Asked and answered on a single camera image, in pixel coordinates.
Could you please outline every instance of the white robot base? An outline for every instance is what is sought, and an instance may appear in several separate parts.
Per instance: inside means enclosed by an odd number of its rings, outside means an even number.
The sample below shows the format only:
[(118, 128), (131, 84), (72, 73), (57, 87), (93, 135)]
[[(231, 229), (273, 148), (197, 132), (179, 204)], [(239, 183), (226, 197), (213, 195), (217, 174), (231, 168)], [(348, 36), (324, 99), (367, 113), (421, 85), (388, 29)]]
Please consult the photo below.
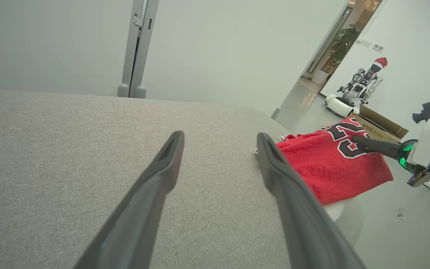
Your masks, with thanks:
[(325, 102), (331, 113), (341, 117), (348, 117), (352, 112), (355, 114), (359, 113), (359, 107), (349, 106), (343, 103), (336, 94), (330, 94), (326, 97)]

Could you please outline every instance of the white plant pot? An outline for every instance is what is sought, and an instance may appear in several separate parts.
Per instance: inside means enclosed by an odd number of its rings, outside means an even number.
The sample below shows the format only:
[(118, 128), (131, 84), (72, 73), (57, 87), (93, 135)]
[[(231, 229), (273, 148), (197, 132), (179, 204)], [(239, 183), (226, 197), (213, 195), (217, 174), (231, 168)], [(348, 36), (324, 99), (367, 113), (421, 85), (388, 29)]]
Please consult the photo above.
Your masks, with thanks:
[(329, 74), (324, 73), (323, 71), (317, 69), (313, 72), (313, 78), (311, 79), (312, 82), (321, 85), (323, 82), (328, 78)]

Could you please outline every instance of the robot wearing santa hat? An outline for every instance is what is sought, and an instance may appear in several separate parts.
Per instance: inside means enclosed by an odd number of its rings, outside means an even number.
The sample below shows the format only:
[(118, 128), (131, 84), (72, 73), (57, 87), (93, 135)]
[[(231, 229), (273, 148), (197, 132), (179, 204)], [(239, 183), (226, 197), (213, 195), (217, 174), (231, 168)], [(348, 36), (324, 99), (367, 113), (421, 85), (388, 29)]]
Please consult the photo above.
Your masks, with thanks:
[(377, 76), (377, 72), (386, 66), (387, 59), (379, 58), (374, 61), (369, 70), (358, 69), (351, 82), (338, 90), (343, 93), (343, 97), (338, 97), (336, 94), (326, 97), (328, 109), (341, 116), (348, 116), (351, 112), (359, 113), (359, 108), (353, 101), (361, 100), (361, 105), (368, 104), (367, 99), (383, 81), (383, 78)]

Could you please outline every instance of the cardboard box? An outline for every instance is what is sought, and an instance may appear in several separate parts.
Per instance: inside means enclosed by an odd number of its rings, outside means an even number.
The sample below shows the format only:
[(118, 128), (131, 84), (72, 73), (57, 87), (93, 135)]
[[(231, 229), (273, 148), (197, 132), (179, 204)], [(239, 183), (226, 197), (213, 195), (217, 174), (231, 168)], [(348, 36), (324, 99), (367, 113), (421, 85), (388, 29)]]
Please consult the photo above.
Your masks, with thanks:
[(365, 106), (359, 108), (359, 114), (351, 113), (350, 117), (354, 117), (372, 139), (397, 143), (408, 133), (408, 130)]

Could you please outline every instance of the red hat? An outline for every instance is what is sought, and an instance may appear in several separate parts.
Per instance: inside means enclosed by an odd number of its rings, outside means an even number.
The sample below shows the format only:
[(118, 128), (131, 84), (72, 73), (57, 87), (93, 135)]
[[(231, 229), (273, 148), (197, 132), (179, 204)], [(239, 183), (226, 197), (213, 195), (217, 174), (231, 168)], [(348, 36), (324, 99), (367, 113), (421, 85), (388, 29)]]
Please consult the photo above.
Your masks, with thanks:
[(376, 61), (374, 61), (374, 65), (377, 65), (380, 68), (386, 68), (387, 67), (387, 59), (384, 57), (378, 58), (378, 59), (376, 59)]

